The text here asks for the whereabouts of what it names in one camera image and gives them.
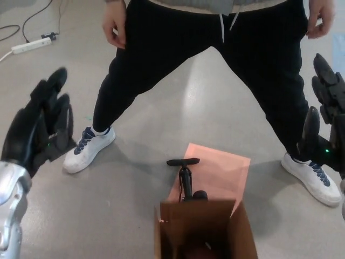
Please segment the robot left black hand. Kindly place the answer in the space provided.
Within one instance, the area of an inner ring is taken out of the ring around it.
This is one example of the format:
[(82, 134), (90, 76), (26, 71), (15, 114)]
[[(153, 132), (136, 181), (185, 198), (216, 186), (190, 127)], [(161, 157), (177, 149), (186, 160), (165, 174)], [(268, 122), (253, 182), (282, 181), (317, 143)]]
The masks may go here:
[(70, 96), (60, 94), (67, 70), (57, 69), (41, 80), (30, 101), (15, 115), (5, 137), (1, 160), (25, 168), (31, 177), (46, 161), (54, 161), (73, 149), (73, 111)]

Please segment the robot right black hand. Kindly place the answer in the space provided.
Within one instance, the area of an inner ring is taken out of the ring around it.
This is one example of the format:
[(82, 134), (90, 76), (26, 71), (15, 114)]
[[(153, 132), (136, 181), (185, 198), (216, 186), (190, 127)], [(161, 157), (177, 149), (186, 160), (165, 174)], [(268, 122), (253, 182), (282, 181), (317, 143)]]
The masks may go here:
[[(319, 109), (308, 110), (298, 150), (319, 165), (327, 165), (344, 179), (344, 80), (334, 72), (319, 53), (313, 60), (316, 76), (313, 91), (320, 102)], [(331, 125), (329, 140), (319, 135), (320, 119)]]

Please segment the person's left hand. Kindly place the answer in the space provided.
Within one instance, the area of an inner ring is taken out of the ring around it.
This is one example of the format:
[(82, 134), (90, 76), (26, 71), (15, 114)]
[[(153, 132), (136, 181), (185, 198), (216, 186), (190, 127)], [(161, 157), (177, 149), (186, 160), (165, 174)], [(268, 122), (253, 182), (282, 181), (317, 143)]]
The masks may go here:
[(325, 36), (330, 31), (334, 18), (334, 0), (309, 0), (308, 38)]

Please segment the person's right hand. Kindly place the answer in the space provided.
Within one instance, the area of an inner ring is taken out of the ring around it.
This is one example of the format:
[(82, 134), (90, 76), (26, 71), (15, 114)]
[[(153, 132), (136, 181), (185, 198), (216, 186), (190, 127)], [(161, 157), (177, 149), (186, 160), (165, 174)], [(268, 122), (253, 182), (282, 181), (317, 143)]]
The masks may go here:
[(126, 47), (126, 4), (124, 1), (105, 1), (102, 28), (107, 41), (120, 49)]

